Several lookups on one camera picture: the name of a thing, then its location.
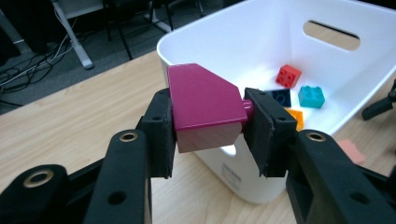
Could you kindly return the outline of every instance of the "teal lego brick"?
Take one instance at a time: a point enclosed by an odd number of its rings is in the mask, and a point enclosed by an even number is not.
[[[321,108],[324,104],[323,91],[320,87],[303,86],[298,93],[300,106]]]

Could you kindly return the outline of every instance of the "red lego brick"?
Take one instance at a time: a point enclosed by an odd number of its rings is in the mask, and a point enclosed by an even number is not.
[[[291,89],[295,87],[301,73],[302,72],[297,68],[285,64],[280,68],[279,73],[277,74],[276,83]]]

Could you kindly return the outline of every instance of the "gray floor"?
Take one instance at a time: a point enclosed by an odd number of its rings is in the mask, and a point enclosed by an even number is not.
[[[203,1],[203,7],[205,14],[208,15],[221,10],[223,4],[221,0],[205,0]],[[195,6],[194,1],[187,1],[185,3],[175,5],[172,7],[172,11],[174,13],[172,20],[175,28],[179,28],[185,24],[200,19],[199,10]],[[167,22],[163,8],[158,9],[157,12],[158,18]],[[142,16],[143,15],[136,16],[123,24],[124,30],[127,30],[126,33],[128,33],[126,39],[134,58],[155,50],[158,41],[165,35],[165,32],[154,26],[141,29],[143,25],[146,26],[148,24]],[[76,53],[73,50],[70,50],[65,54],[61,61],[53,66],[49,74],[41,81],[35,84],[30,84],[27,88],[21,91],[7,94],[0,93],[0,100],[18,105],[27,105],[40,98],[55,93],[56,91],[60,91],[122,63],[128,62],[128,56],[121,44],[120,36],[114,26],[111,29],[111,34],[113,40],[108,41],[106,29],[103,28],[95,32],[93,35],[88,35],[86,38],[80,39],[82,46],[94,63],[93,69],[83,69]],[[8,60],[5,65],[0,67],[0,70],[9,68],[10,66],[29,59],[32,56],[32,53],[23,53],[20,57]],[[35,76],[41,77],[43,74],[44,71],[38,72]],[[25,80],[25,77],[21,77],[9,85],[24,82]],[[15,108],[18,107],[0,104],[0,115]]]

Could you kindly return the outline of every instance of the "metal leg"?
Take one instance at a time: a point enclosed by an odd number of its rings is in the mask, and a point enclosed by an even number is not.
[[[93,68],[93,63],[88,56],[87,52],[85,52],[85,49],[81,46],[81,44],[78,42],[78,39],[76,38],[69,22],[67,21],[66,16],[64,15],[64,11],[62,8],[59,6],[57,0],[51,0],[53,6],[55,7],[56,12],[58,13],[59,18],[61,19],[61,23],[64,26],[64,29],[66,29],[67,34],[69,35],[71,41],[72,41],[72,47],[75,50],[79,60],[81,61],[82,66],[85,69],[91,69]]]

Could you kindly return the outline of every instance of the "magenta plastic part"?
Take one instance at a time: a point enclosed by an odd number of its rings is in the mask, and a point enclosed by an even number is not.
[[[168,66],[178,151],[232,145],[253,105],[238,88],[196,63]]]

